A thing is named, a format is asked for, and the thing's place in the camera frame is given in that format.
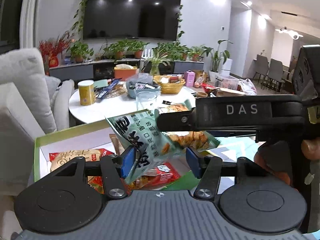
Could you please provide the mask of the person right hand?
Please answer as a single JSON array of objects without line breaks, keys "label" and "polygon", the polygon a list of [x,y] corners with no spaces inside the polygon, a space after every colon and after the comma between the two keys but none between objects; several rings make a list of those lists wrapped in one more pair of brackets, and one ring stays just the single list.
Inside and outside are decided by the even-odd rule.
[{"label": "person right hand", "polygon": [[[302,152],[304,156],[309,160],[319,160],[319,138],[314,140],[304,140],[302,142]],[[284,181],[287,185],[291,184],[289,175],[283,171],[274,171],[267,164],[261,153],[256,153],[254,156],[254,162],[273,174],[275,177]]]}]

